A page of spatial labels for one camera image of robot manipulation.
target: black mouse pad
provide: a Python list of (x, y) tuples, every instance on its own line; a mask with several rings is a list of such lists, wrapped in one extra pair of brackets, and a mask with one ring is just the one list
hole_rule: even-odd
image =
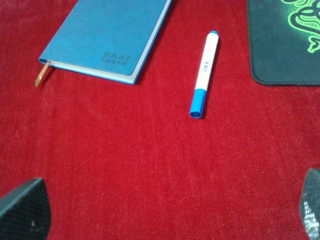
[(320, 85), (320, 0), (248, 0), (253, 78)]

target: black mesh object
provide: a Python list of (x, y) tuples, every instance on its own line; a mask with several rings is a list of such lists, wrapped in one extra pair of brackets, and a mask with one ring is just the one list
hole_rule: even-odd
[(50, 224), (42, 178), (31, 179), (0, 198), (0, 240), (45, 240)]
[(300, 215), (310, 240), (320, 240), (320, 169), (306, 174), (300, 199)]

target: black object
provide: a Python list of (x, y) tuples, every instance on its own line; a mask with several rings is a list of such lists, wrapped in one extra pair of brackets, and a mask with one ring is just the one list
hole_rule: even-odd
[(306, 174), (300, 199), (300, 216), (310, 240), (320, 240), (320, 170)]
[(42, 178), (29, 180), (0, 199), (0, 240), (45, 240), (50, 224)]
[(264, 85), (320, 85), (320, 0), (248, 0), (250, 63)]

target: marker cap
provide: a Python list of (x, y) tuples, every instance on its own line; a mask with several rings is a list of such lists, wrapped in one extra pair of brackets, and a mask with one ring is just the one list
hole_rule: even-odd
[(194, 91), (193, 100), (190, 109), (190, 116), (199, 119), (202, 117), (204, 111), (206, 91), (204, 89), (198, 88)]

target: red carpet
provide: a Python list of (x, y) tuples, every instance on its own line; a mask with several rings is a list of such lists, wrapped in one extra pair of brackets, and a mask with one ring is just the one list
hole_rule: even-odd
[[(308, 239), (299, 199), (320, 167), (320, 87), (254, 82), (246, 1), (173, 0), (136, 85), (54, 69), (35, 88), (75, 3), (0, 4), (0, 196), (43, 177), (49, 240)], [(193, 119), (211, 30), (216, 65)]]

